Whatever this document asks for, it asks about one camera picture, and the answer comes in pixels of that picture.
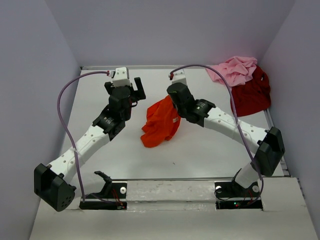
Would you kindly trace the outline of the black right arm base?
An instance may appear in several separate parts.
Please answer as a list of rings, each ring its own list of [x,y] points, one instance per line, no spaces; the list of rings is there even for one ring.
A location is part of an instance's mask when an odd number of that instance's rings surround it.
[[[214,183],[215,206],[217,210],[263,209],[258,182],[243,188],[231,181]]]

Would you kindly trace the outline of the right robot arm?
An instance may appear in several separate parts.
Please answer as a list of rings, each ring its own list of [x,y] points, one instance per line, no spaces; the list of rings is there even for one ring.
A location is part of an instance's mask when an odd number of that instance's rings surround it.
[[[230,183],[235,196],[242,196],[260,177],[271,177],[285,153],[281,131],[250,125],[222,111],[205,99],[194,99],[187,85],[177,82],[167,88],[178,115],[188,122],[214,130],[243,144],[252,160]]]

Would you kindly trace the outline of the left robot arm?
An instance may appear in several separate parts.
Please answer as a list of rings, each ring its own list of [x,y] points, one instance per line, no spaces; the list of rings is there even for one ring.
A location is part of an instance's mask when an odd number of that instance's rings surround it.
[[[71,181],[74,176],[80,176],[80,168],[125,128],[132,108],[146,98],[140,77],[134,78],[134,83],[136,89],[129,78],[106,82],[108,104],[83,136],[78,141],[72,139],[71,147],[57,159],[35,167],[34,193],[56,212],[65,210],[78,196]]]

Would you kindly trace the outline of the orange t shirt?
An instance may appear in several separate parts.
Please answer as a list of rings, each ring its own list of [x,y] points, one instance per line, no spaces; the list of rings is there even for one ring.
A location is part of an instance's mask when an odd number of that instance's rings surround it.
[[[146,123],[141,128],[144,132],[140,137],[142,144],[146,148],[155,148],[164,141],[170,141],[178,131],[180,122],[181,117],[167,95],[147,109]]]

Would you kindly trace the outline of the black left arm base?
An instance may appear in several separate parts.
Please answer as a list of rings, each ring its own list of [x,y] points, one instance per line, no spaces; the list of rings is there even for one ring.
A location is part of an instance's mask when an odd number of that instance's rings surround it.
[[[94,174],[103,179],[104,185],[99,192],[86,195],[84,202],[81,199],[79,208],[81,210],[126,210],[128,183],[114,181],[102,171],[95,171]]]

